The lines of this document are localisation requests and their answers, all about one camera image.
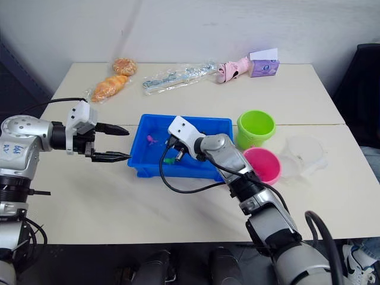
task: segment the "blue plastic tray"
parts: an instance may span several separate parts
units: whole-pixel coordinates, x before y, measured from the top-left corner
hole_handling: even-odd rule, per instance
[[[142,178],[160,176],[159,161],[164,149],[165,142],[169,137],[167,129],[175,116],[149,115],[141,116],[136,137],[131,150],[131,158],[128,166],[137,169],[137,176]],[[200,118],[184,117],[193,124],[199,132],[206,135],[227,134],[233,141],[232,121],[225,118]],[[151,135],[158,142],[149,145],[147,136]],[[176,157],[178,152],[170,149],[166,158]],[[163,165],[165,176],[209,178],[215,181],[223,181],[215,166],[209,161],[201,162],[185,154],[180,162]]]

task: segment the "pink bowl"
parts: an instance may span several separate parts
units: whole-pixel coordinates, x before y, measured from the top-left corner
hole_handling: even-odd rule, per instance
[[[252,147],[243,152],[259,178],[269,184],[275,184],[281,176],[281,163],[277,156],[262,147]]]

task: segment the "sneaker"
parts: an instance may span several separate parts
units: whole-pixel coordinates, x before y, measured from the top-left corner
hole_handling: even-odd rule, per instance
[[[352,253],[358,250],[357,246],[343,245],[344,264],[347,268],[347,278],[353,285],[367,285],[375,283],[376,277],[373,274],[375,271],[373,266],[362,268],[355,260]]]

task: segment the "white wall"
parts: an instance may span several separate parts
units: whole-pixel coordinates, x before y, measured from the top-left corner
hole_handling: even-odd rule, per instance
[[[55,91],[72,62],[109,61],[134,3],[0,0],[0,28],[29,70]],[[379,0],[140,3],[121,55],[140,62],[223,62],[278,47],[282,63],[313,63],[330,92],[356,45],[380,39]]]

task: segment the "lime green cup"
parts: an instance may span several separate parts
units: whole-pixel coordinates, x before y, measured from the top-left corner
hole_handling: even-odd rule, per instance
[[[237,119],[237,129],[236,144],[246,150],[253,145],[261,146],[274,134],[276,124],[269,114],[260,110],[250,110]]]

